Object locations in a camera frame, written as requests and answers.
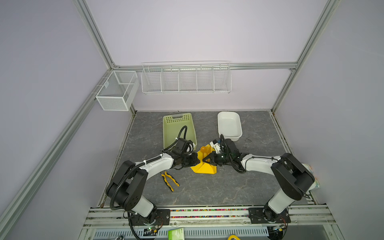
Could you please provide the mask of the yellow paper napkin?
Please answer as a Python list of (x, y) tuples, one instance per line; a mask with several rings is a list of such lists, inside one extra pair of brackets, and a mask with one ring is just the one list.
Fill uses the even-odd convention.
[(216, 174), (217, 173), (217, 167), (210, 165), (210, 164), (207, 164), (207, 163), (204, 163), (202, 161), (200, 150), (197, 152), (197, 154), (198, 154), (198, 158), (199, 158), (201, 163), (194, 166), (194, 167), (191, 167), (192, 171), (194, 173), (197, 173), (197, 174), (210, 174), (210, 175)]

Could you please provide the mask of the green perforated plastic basket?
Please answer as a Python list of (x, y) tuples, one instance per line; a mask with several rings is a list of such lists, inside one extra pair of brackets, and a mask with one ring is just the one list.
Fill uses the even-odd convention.
[(163, 145), (164, 148), (169, 147), (178, 137), (182, 127), (187, 126), (187, 133), (181, 137), (187, 141), (192, 141), (194, 150), (197, 147), (197, 135), (194, 127), (193, 117), (191, 113), (183, 113), (176, 115), (167, 115), (163, 117)]

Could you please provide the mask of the orange wooden spoon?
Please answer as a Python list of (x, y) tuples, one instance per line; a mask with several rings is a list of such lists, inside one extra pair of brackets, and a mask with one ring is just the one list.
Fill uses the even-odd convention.
[(211, 152), (212, 152), (212, 147), (210, 145), (203, 146), (200, 149), (202, 159), (207, 157)]

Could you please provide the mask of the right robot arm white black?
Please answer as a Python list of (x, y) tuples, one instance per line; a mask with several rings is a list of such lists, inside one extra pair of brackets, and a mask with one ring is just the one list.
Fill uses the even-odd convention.
[(291, 153), (277, 157), (242, 153), (235, 142), (225, 139), (223, 135), (220, 135), (219, 141), (213, 141), (210, 145), (215, 150), (203, 157), (203, 163), (220, 167), (229, 165), (240, 174), (260, 172), (276, 178), (280, 188), (262, 210), (262, 218), (268, 223), (275, 223), (288, 216), (288, 207), (317, 187), (310, 167)]

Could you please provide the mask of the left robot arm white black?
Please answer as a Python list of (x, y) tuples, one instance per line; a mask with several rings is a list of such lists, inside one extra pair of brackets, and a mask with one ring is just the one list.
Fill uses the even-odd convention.
[(187, 126), (183, 126), (176, 140), (158, 156), (141, 162), (125, 161), (106, 189), (110, 209), (123, 209), (138, 215), (144, 223), (153, 223), (157, 207), (143, 197), (146, 181), (170, 169), (181, 170), (200, 163), (194, 143), (187, 140)]

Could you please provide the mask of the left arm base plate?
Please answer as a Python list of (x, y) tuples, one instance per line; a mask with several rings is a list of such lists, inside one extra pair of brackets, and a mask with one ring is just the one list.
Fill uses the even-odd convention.
[(170, 209), (154, 209), (147, 217), (143, 217), (139, 214), (130, 213), (129, 220), (133, 223), (133, 226), (149, 226), (149, 225), (163, 225), (168, 226), (171, 219)]

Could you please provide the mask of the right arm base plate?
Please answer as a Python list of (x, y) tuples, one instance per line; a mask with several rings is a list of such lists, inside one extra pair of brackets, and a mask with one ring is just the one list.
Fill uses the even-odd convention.
[(252, 224), (289, 224), (291, 218), (288, 208), (280, 214), (275, 213), (268, 206), (262, 208), (249, 208), (249, 219)]

